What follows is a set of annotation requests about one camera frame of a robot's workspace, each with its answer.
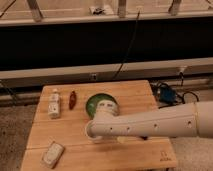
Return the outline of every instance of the wooden tabletop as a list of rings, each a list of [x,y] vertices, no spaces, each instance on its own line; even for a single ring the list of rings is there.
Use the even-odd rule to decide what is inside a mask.
[[[61,118],[48,117],[48,100],[57,88],[61,95]],[[69,95],[77,94],[77,103],[69,110]],[[84,134],[89,121],[85,105],[89,97],[107,93],[115,97],[120,115],[156,109],[157,105],[147,81],[124,81],[90,84],[45,86],[28,139],[22,171],[48,171],[41,163],[43,153],[52,141],[65,146],[66,150],[56,171],[106,171],[171,168],[177,166],[176,156],[168,138],[106,139],[94,144]]]

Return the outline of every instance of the gray floor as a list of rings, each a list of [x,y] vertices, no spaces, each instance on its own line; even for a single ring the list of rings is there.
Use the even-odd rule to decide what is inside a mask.
[[[196,92],[201,101],[213,100],[213,90]],[[19,171],[36,105],[0,108],[0,171]],[[179,161],[175,171],[213,170],[213,139],[175,138]]]
[[[0,108],[0,171],[19,171],[36,105]]]

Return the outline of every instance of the red chili pepper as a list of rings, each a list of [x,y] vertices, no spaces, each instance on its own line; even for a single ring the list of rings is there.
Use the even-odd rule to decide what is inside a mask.
[[[74,108],[75,104],[76,104],[76,93],[75,93],[75,91],[72,91],[70,93],[70,101],[69,101],[70,110],[72,110]]]

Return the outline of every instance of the black wall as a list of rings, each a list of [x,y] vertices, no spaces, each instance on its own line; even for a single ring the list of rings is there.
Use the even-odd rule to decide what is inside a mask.
[[[134,29],[135,21],[2,27],[0,70],[119,63]],[[147,20],[127,62],[212,56],[213,17]]]

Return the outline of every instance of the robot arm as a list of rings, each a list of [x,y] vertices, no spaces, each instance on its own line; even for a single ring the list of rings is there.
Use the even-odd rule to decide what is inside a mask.
[[[97,136],[213,137],[213,101],[116,116],[117,104],[100,101],[86,126],[90,138]]]

